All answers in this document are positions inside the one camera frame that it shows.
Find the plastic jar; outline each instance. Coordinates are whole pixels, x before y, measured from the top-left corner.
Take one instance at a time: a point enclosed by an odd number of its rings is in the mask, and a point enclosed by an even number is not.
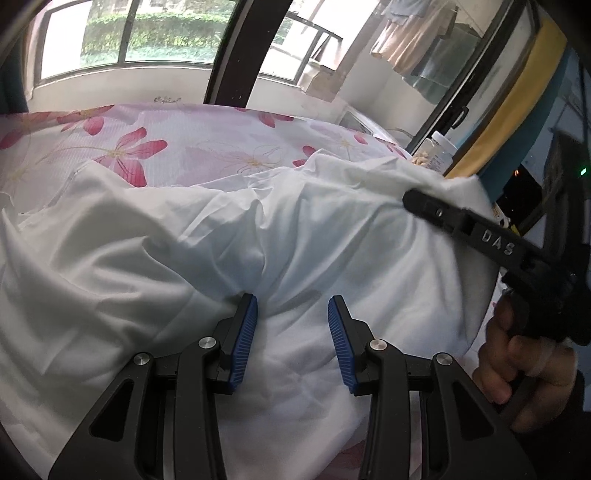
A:
[[[443,175],[452,166],[457,148],[439,132],[433,132],[413,155],[413,163]]]

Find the white lid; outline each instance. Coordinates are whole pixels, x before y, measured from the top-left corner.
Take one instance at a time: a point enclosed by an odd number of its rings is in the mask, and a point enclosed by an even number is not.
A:
[[[442,149],[444,149],[447,153],[451,154],[452,156],[456,154],[457,147],[451,143],[447,138],[445,138],[439,132],[433,132],[431,138],[435,140],[438,144],[441,145]]]

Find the window frame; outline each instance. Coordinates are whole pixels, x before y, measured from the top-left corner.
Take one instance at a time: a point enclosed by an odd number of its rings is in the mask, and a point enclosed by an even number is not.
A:
[[[438,131],[445,135],[449,130],[461,124],[467,116],[468,103],[491,72],[515,31],[521,15],[528,8],[531,8],[530,0],[503,1],[470,60],[409,143],[407,150],[410,154],[414,154],[423,141],[430,137],[433,132]],[[529,46],[535,41],[536,28],[539,28],[537,17],[532,13],[530,14],[532,15],[530,18],[534,28],[528,42]],[[520,64],[515,65],[514,72],[522,67],[523,65]],[[500,97],[504,99],[507,93],[507,85],[505,85],[501,89]]]
[[[132,68],[132,67],[186,67],[186,68],[195,68],[195,69],[202,69],[202,70],[214,70],[215,69],[215,60],[212,63],[182,61],[182,60],[141,60],[141,61],[126,60],[127,52],[128,52],[128,48],[129,48],[129,41],[131,39],[131,35],[133,32],[135,16],[137,14],[137,10],[139,8],[141,1],[142,0],[131,0],[131,2],[129,3],[128,15],[127,15],[127,19],[125,21],[124,30],[122,32],[121,42],[119,43],[119,54],[118,54],[118,61],[117,62],[108,63],[108,64],[104,64],[104,65],[95,65],[95,66],[90,66],[90,67],[82,67],[79,69],[68,70],[67,72],[63,72],[63,73],[60,73],[57,75],[52,75],[49,77],[42,78],[41,72],[42,72],[42,67],[43,67],[43,54],[45,51],[47,31],[49,28],[49,23],[51,21],[51,16],[54,13],[64,10],[66,8],[74,7],[76,5],[84,4],[87,2],[92,2],[92,0],[72,0],[70,2],[63,4],[63,5],[60,5],[59,7],[55,7],[55,8],[47,10],[43,15],[43,19],[41,20],[37,43],[34,46],[35,61],[34,61],[34,68],[33,68],[33,88],[37,88],[37,87],[40,87],[43,85],[47,85],[49,83],[53,83],[53,82],[56,82],[59,80],[64,80],[64,79],[67,79],[67,78],[70,78],[73,76],[82,75],[82,74],[102,72],[105,70],[125,69],[125,68]],[[240,0],[238,0],[236,2],[237,6],[235,9],[235,12],[239,7],[239,3],[240,3]],[[302,18],[293,12],[287,12],[285,17],[290,18],[293,21],[302,23],[302,24],[306,25],[307,27],[311,27],[311,28],[316,29],[318,33],[314,39],[314,42],[312,43],[312,45],[308,49],[308,52],[306,53],[306,55],[302,58],[300,67],[298,68],[298,71],[296,72],[293,79],[287,79],[287,78],[280,77],[277,75],[268,74],[268,73],[261,73],[261,72],[259,72],[258,76],[269,79],[269,80],[275,80],[278,82],[286,83],[288,85],[297,85],[297,83],[300,81],[300,79],[302,77],[302,74],[304,72],[304,69],[305,69],[308,61],[310,61],[310,58],[313,57],[316,54],[316,52],[322,47],[322,45],[318,45],[319,39],[324,38],[325,35],[328,35],[329,38],[330,37],[335,38],[335,39],[337,39],[337,41],[342,41],[343,39],[341,37],[339,37],[338,35],[334,34],[333,32],[330,32],[330,31],[326,30],[325,28],[323,28],[319,25],[316,25],[314,22],[306,20],[305,18]],[[223,35],[222,42],[221,42],[220,46],[218,47],[218,53],[217,53],[218,55],[219,55],[219,51],[222,49],[223,42],[225,41],[226,37],[228,36],[228,32],[231,31],[231,28],[230,28],[231,22],[232,22],[232,17],[230,18],[230,21],[228,22],[228,25],[226,26],[226,31]]]

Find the blue gripper pad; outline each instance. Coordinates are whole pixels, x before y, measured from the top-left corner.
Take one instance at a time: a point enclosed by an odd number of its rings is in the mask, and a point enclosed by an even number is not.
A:
[[[339,314],[334,299],[330,299],[329,301],[328,316],[330,334],[332,335],[333,343],[335,344],[340,373],[343,377],[343,382],[349,387],[349,391],[353,393],[358,386],[357,379],[355,378],[355,357],[353,356],[353,350],[349,343],[347,333],[345,332],[343,319]]]
[[[252,338],[255,334],[256,321],[258,320],[258,303],[256,297],[252,296],[244,321],[240,327],[238,338],[236,340],[236,347],[232,355],[232,369],[230,373],[229,384],[233,390],[242,383],[244,379],[244,372],[246,371],[246,363],[248,362],[248,355],[251,352]]]

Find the white wall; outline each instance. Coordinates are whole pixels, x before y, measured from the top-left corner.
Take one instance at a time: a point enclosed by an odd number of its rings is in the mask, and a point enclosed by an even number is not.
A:
[[[31,111],[62,111],[92,108],[112,103],[152,102],[154,98],[181,98],[202,103],[210,70],[187,67],[134,67],[76,75],[43,85],[33,91]],[[259,78],[248,107],[300,115],[329,122],[344,108],[342,100],[327,103],[306,96],[299,88]]]
[[[372,116],[374,103],[381,97],[385,85],[394,74],[387,61],[376,59],[371,54],[385,24],[384,19],[351,68],[338,94],[338,97],[367,116]]]
[[[399,137],[395,129],[405,130],[412,136],[416,135],[434,108],[435,105],[427,102],[418,91],[391,69],[388,81],[376,96],[368,113],[405,147],[403,137]]]

